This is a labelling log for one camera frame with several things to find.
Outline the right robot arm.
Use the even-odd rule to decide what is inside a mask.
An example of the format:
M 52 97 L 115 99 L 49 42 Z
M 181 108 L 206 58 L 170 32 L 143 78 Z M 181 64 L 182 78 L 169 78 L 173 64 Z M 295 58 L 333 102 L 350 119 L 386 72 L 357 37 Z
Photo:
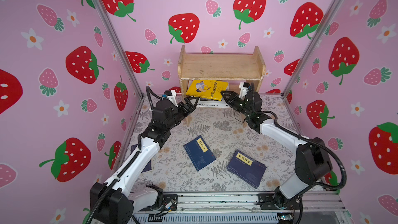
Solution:
M 245 116 L 244 121 L 253 130 L 274 139 L 295 155 L 293 174 L 274 191 L 271 202 L 277 208 L 286 208 L 333 169 L 324 142 L 302 137 L 281 126 L 274 112 L 262 110 L 263 101 L 257 92 L 250 91 L 243 99 L 234 91 L 222 91 L 221 95 L 230 108 Z

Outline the blue book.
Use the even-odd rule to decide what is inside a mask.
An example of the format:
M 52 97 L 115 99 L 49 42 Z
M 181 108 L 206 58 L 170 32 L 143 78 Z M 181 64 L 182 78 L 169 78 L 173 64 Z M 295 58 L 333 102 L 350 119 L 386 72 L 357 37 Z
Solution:
M 236 150 L 227 165 L 227 170 L 254 188 L 260 186 L 267 167 L 240 150 Z
M 183 147 L 197 171 L 200 171 L 216 160 L 216 157 L 201 135 L 184 144 Z

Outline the wooden two-tier shelf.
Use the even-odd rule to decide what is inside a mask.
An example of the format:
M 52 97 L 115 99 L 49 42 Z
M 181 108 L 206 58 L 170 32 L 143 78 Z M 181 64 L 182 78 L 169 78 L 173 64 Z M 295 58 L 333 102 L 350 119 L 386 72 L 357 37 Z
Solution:
M 252 54 L 199 54 L 186 53 L 181 47 L 178 61 L 178 78 L 182 97 L 186 97 L 192 80 L 218 80 L 229 82 L 229 90 L 240 93 L 238 83 L 254 83 L 260 91 L 266 65 L 258 46 Z

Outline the white hardcover book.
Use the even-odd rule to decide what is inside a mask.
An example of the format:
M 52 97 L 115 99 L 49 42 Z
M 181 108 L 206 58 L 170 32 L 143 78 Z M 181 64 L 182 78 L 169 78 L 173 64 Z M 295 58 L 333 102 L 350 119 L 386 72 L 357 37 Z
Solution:
M 229 108 L 230 106 L 226 103 L 224 99 L 220 101 L 211 100 L 211 99 L 203 99 L 200 98 L 197 107 L 205 107 L 205 108 Z

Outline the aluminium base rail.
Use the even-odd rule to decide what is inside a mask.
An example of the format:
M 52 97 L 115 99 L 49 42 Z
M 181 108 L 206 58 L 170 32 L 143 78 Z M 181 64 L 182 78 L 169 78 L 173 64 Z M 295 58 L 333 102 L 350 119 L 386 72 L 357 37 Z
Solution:
M 279 209 L 273 193 L 165 192 L 157 208 L 122 217 L 123 224 L 352 224 L 337 193 L 309 191 Z

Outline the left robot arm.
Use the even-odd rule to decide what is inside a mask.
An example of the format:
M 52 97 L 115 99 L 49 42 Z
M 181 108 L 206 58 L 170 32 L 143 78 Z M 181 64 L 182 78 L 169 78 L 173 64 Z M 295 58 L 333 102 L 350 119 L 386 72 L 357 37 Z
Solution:
M 151 105 L 152 119 L 143 133 L 138 135 L 138 146 L 127 161 L 105 183 L 95 183 L 90 190 L 91 210 L 86 223 L 94 219 L 104 224 L 127 224 L 134 214 L 144 208 L 169 210 L 170 204 L 163 203 L 163 190 L 148 185 L 142 191 L 131 193 L 139 175 L 149 161 L 160 151 L 171 135 L 171 129 L 178 126 L 197 107 L 198 98 L 185 98 L 174 105 L 163 98 Z

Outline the yellow cartoon cover book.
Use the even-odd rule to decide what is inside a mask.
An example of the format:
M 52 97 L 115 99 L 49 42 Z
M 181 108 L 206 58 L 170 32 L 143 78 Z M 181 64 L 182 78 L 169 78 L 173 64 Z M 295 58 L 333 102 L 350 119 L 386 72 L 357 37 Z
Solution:
M 186 95 L 221 101 L 221 92 L 226 91 L 228 86 L 228 82 L 217 80 L 194 80 L 188 88 Z

